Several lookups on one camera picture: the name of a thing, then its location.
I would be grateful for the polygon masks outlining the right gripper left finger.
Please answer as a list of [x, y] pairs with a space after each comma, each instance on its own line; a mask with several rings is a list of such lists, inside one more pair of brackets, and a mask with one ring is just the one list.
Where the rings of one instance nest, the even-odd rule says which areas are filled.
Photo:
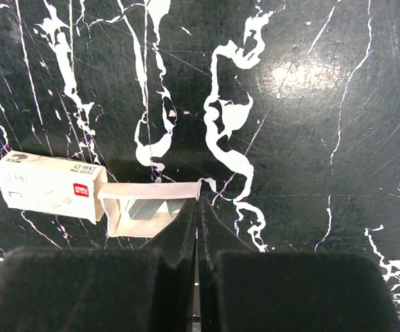
[[191, 331], [197, 202], [135, 250], [18, 248], [0, 263], [0, 331]]

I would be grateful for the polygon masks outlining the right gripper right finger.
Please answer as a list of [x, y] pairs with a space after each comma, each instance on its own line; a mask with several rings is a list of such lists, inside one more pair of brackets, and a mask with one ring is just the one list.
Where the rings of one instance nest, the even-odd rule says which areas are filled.
[[197, 210], [203, 331], [400, 331], [373, 261], [355, 253], [260, 253], [210, 202]]

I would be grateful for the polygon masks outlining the staple box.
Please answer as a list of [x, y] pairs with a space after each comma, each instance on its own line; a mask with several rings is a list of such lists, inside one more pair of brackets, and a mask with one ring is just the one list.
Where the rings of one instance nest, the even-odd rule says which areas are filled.
[[199, 198], [201, 184], [110, 183], [102, 165], [10, 151], [0, 160], [0, 190], [9, 208], [92, 224], [106, 217], [109, 237], [152, 238]]

